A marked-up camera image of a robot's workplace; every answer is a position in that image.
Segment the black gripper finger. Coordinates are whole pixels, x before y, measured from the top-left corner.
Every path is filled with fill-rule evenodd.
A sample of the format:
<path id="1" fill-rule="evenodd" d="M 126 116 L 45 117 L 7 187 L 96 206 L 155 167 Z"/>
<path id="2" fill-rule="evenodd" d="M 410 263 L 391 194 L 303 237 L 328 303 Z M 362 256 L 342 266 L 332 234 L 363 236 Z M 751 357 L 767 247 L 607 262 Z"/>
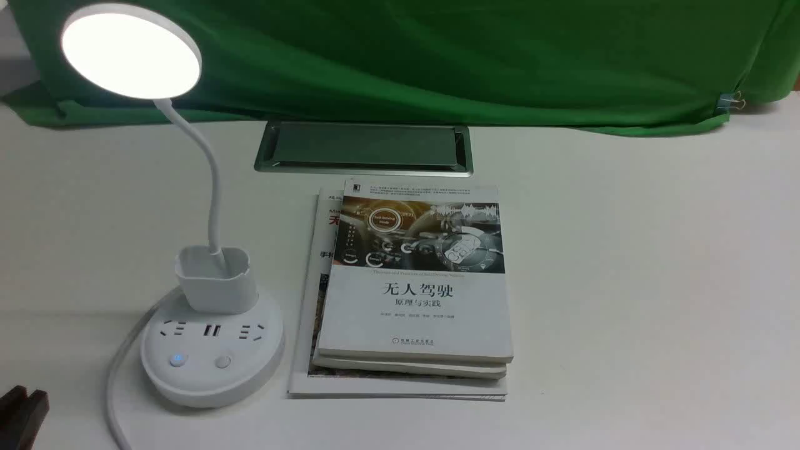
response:
<path id="1" fill-rule="evenodd" d="M 31 449 L 49 408 L 45 391 L 12 387 L 1 399 L 1 448 Z"/>

